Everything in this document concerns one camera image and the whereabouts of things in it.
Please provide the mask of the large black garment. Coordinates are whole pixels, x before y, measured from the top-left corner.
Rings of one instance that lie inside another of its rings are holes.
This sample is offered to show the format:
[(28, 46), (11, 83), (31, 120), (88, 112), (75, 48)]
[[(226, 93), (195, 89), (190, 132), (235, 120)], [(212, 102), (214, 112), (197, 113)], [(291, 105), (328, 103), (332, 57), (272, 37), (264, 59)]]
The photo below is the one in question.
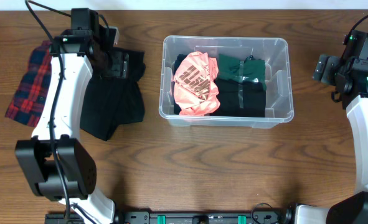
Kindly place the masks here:
[(91, 77), (85, 91), (80, 129), (107, 141), (119, 125), (142, 122), (145, 108), (138, 82), (146, 65), (144, 52), (122, 49), (129, 55), (128, 78)]

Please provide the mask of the dark navy garment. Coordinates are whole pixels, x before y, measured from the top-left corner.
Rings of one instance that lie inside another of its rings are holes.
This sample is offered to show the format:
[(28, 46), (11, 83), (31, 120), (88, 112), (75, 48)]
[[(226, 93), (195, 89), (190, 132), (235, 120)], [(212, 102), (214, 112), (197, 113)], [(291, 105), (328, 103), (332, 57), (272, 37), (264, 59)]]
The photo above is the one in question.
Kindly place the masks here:
[[(179, 54), (174, 62), (174, 68), (173, 68), (173, 78), (175, 77), (175, 74), (177, 72), (177, 69), (179, 68), (179, 66), (181, 65), (182, 61), (187, 57), (186, 54)], [(173, 80), (173, 89), (172, 89), (172, 96), (173, 96), (173, 113), (176, 115), (179, 115), (179, 113), (181, 112), (181, 107), (177, 104), (176, 102), (176, 97), (175, 97), (175, 89), (177, 87), (177, 84), (175, 83), (175, 81)]]

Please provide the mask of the pink shirt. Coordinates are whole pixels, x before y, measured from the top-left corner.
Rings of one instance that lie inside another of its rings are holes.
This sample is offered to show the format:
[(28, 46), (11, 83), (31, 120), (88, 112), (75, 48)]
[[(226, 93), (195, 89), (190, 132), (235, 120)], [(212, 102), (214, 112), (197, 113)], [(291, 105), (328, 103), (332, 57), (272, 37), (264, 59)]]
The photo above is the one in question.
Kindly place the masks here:
[(204, 116), (220, 107), (217, 59), (207, 53), (192, 52), (185, 56), (173, 77), (173, 97), (181, 116)]

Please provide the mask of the black garment with tape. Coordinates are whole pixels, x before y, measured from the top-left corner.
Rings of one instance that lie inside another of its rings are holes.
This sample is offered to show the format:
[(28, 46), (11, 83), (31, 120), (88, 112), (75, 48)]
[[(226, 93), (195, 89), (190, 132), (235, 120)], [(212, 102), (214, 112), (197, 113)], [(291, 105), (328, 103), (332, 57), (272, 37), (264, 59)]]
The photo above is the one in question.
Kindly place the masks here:
[(215, 84), (220, 106), (211, 116), (265, 117), (266, 90), (262, 83), (217, 79)]

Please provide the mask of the red plaid shirt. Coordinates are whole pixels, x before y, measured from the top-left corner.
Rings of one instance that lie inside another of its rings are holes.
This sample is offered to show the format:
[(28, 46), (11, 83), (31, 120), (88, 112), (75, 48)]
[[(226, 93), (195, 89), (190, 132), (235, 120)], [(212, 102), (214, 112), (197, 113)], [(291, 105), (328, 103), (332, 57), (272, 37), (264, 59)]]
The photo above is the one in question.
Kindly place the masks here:
[(27, 71), (7, 108), (5, 117), (35, 127), (42, 115), (51, 79), (51, 42), (36, 47), (28, 61)]

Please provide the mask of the dark green shirt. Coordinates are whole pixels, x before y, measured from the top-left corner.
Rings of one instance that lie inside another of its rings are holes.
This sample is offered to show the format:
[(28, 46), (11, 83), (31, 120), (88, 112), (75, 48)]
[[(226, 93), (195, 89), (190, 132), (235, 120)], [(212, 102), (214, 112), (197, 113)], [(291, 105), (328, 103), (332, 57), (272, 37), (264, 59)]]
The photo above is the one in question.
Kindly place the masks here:
[(253, 55), (240, 60), (228, 55), (219, 54), (218, 68), (218, 79), (235, 81), (239, 84), (260, 84), (264, 90), (267, 88), (265, 84), (265, 61), (255, 59)]

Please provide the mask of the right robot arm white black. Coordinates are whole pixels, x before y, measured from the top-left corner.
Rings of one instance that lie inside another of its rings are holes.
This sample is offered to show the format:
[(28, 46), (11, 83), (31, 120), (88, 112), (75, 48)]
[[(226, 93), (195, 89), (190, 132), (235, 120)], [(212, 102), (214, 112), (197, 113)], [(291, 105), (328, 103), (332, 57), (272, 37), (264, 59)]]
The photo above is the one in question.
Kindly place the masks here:
[(292, 223), (368, 223), (368, 33), (352, 29), (341, 57), (322, 54), (313, 79), (332, 85), (350, 122), (356, 156), (354, 195), (329, 208), (296, 205)]

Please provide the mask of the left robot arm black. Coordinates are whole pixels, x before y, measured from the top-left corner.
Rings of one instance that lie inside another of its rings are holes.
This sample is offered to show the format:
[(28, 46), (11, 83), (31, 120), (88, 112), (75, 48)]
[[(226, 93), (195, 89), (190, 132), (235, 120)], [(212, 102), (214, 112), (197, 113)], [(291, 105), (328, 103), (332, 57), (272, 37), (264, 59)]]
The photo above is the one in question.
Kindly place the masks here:
[(93, 75), (126, 78), (116, 27), (88, 8), (73, 8), (68, 34), (51, 37), (51, 79), (44, 110), (15, 155), (34, 195), (65, 205), (60, 223), (123, 223), (116, 203), (97, 187), (95, 161), (80, 144), (80, 118)]

